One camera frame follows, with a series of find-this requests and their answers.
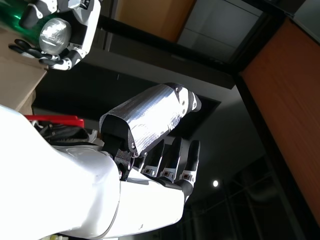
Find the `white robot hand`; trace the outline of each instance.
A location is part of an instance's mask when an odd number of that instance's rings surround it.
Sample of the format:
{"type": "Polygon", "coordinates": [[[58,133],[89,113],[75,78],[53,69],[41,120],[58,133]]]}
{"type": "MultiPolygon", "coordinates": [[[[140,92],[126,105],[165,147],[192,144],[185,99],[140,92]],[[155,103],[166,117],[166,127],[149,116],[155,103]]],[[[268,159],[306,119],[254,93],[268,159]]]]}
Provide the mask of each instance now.
{"type": "Polygon", "coordinates": [[[176,223],[194,188],[200,142],[191,142],[176,180],[183,140],[176,137],[163,155],[164,138],[200,108],[182,85],[151,87],[100,118],[99,146],[50,145],[24,116],[0,105],[3,238],[19,229],[28,240],[55,233],[99,240],[176,223]],[[151,161],[143,169],[148,153],[151,161]]]}
{"type": "Polygon", "coordinates": [[[45,49],[31,47],[21,39],[16,39],[16,45],[9,45],[9,48],[22,56],[37,58],[41,64],[52,69],[70,70],[90,51],[100,9],[99,0],[34,0],[25,9],[19,22],[20,26],[30,29],[38,20],[58,14],[71,26],[72,34],[66,49],[59,55],[52,55],[45,49]]]}

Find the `wooden wall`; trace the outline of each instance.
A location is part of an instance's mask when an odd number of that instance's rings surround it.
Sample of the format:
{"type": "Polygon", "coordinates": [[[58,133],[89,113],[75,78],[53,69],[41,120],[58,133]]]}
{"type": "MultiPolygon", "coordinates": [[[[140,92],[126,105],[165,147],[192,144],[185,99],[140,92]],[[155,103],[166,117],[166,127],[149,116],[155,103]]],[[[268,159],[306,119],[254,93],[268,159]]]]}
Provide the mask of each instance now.
{"type": "Polygon", "coordinates": [[[320,46],[287,20],[242,77],[320,224],[320,46]]]}
{"type": "Polygon", "coordinates": [[[176,42],[195,0],[119,0],[120,22],[176,42]]]}

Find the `black ceiling beam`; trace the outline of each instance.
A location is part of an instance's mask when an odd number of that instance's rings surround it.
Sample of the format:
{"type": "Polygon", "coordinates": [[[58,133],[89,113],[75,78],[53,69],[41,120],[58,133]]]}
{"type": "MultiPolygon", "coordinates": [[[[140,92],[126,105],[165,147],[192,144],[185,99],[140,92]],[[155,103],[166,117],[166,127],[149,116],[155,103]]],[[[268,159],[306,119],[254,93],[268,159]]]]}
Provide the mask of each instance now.
{"type": "Polygon", "coordinates": [[[103,15],[99,16],[97,28],[169,52],[229,75],[236,74],[236,70],[230,64],[219,61],[212,56],[197,52],[103,15]]]}
{"type": "Polygon", "coordinates": [[[230,64],[236,72],[242,72],[261,49],[284,23],[286,15],[273,16],[262,13],[250,32],[230,59],[230,64]]]}
{"type": "Polygon", "coordinates": [[[277,6],[274,6],[271,1],[265,0],[242,0],[243,2],[261,10],[262,12],[275,17],[281,17],[285,12],[277,6]]]}

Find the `red object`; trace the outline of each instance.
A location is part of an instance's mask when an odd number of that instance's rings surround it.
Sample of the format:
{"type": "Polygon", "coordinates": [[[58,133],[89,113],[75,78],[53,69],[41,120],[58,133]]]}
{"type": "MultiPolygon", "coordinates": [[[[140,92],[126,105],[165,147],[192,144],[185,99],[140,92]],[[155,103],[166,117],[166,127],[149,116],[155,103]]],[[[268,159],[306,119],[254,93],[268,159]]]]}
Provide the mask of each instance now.
{"type": "Polygon", "coordinates": [[[66,115],[24,115],[29,121],[48,121],[53,124],[63,124],[68,126],[85,127],[83,119],[78,119],[77,116],[66,115]]]}

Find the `black metal frame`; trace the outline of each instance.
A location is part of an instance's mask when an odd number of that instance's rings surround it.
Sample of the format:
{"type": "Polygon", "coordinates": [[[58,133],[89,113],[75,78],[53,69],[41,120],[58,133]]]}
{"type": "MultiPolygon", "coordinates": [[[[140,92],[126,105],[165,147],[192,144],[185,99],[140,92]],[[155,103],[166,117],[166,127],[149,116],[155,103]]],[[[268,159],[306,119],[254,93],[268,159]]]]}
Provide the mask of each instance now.
{"type": "Polygon", "coordinates": [[[205,65],[228,75],[236,75],[238,72],[244,70],[258,52],[265,46],[265,44],[282,25],[285,17],[291,16],[291,13],[281,10],[265,0],[242,1],[261,10],[263,14],[248,33],[244,41],[242,41],[235,54],[231,57],[230,63],[222,62],[212,56],[197,52],[188,47],[168,41],[164,38],[103,15],[99,16],[97,27],[124,38],[135,40],[148,46],[169,52],[186,60],[205,65]]]}
{"type": "MultiPolygon", "coordinates": [[[[251,29],[246,39],[242,42],[233,57],[231,66],[235,71],[243,71],[254,57],[260,52],[265,44],[272,38],[283,24],[287,16],[293,17],[299,9],[298,5],[286,6],[290,12],[281,10],[278,7],[267,3],[264,0],[242,0],[264,13],[251,29]]],[[[313,216],[305,198],[292,176],[284,157],[282,156],[254,98],[252,97],[246,83],[240,74],[233,75],[237,89],[242,97],[246,109],[257,129],[262,144],[267,152],[274,172],[279,178],[279,182],[289,201],[293,213],[295,214],[303,234],[306,239],[320,239],[320,228],[313,216]]]]}

